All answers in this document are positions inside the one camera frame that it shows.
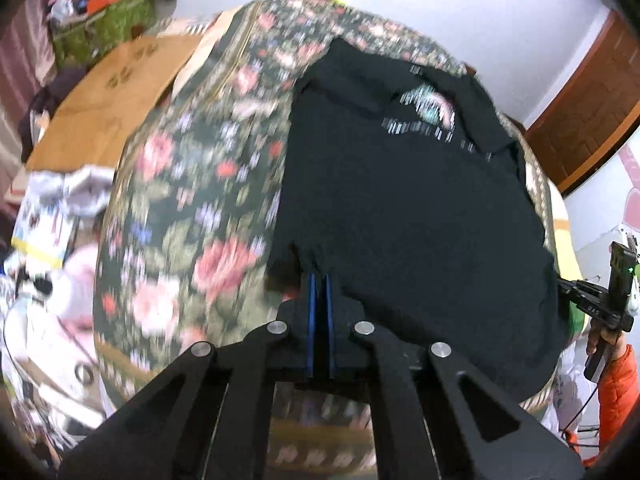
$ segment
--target orange sleeve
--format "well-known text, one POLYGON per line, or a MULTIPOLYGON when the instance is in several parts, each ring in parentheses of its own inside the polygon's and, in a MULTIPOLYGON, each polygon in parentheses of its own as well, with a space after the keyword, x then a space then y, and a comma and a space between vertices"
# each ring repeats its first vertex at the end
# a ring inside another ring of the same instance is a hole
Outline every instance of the orange sleeve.
POLYGON ((600 451, 613 440, 638 398, 638 370, 631 345, 609 365, 598 386, 600 402, 600 451))

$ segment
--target yellow fabric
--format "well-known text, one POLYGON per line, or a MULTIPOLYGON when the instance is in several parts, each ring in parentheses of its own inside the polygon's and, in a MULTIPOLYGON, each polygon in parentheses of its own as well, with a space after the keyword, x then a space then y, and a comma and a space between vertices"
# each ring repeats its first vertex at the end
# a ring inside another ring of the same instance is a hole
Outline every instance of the yellow fabric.
MULTIPOLYGON (((582 273, 575 257, 574 245, 571 242, 569 213, 564 206, 562 195, 558 188, 549 181, 551 195, 551 209, 554 218, 554 235, 556 238, 556 255, 558 256, 558 270, 560 276, 566 280, 581 280, 582 273)), ((587 328, 590 318, 584 316, 582 330, 587 328)))
POLYGON ((52 269, 59 269, 62 267, 62 260, 51 254, 48 254, 46 251, 40 250, 36 246, 26 242, 25 240, 20 240, 19 238, 11 238, 11 245, 22 254, 28 254, 29 256, 33 256, 37 260, 49 264, 52 269))

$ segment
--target person's hand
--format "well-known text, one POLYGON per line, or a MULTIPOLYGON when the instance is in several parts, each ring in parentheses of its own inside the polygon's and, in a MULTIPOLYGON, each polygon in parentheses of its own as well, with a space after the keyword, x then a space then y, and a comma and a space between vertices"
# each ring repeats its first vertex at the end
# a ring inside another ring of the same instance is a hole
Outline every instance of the person's hand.
POLYGON ((587 355, 596 351, 598 340, 603 338, 607 343, 615 345, 611 360, 620 359, 626 353, 626 336, 624 332, 614 332, 595 319, 591 320, 589 339, 587 341, 587 355))

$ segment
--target floral fabric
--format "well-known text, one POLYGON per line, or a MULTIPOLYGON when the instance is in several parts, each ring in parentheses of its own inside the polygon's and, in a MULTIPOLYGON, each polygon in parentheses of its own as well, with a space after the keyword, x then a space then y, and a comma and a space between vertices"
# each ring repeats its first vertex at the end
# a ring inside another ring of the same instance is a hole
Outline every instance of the floral fabric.
MULTIPOLYGON (((231 344, 275 318, 283 296, 265 287, 265 264, 291 89, 335 36, 369 53, 465 73, 430 38, 357 9, 262 0, 239 10, 174 102, 129 139, 120 162, 94 298, 98 362, 116 407, 193 342, 231 344)), ((546 178, 525 149, 529 192, 553 251, 546 178)), ((326 474, 372 468, 368 424, 367 406, 280 386, 268 462, 326 474)))

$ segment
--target green bag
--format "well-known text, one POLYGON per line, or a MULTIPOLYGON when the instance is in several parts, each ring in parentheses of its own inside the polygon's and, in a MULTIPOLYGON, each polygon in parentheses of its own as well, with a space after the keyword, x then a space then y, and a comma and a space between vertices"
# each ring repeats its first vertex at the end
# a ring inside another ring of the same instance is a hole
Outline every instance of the green bag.
POLYGON ((153 0, 120 0, 52 32, 56 64, 93 66, 116 46, 140 35, 156 21, 153 0))

